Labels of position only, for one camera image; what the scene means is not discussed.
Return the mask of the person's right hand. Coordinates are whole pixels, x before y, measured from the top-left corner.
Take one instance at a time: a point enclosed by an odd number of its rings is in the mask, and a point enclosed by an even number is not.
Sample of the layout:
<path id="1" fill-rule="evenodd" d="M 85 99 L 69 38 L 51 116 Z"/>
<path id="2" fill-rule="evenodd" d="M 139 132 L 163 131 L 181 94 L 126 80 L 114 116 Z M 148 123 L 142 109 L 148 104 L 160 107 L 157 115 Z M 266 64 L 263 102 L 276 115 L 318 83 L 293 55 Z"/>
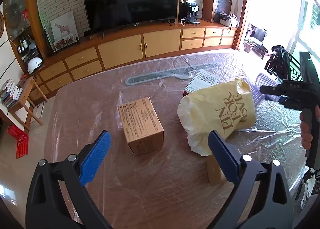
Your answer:
<path id="1" fill-rule="evenodd" d="M 320 109 L 317 105 L 315 107 L 315 115 L 316 120 L 319 122 L 320 117 Z M 309 150 L 311 148 L 311 142 L 313 139 L 313 136 L 311 134 L 311 129 L 309 128 L 309 125 L 305 122 L 303 113 L 300 113 L 300 131 L 301 131 L 301 138 L 302 138 L 302 146 L 304 149 Z"/>

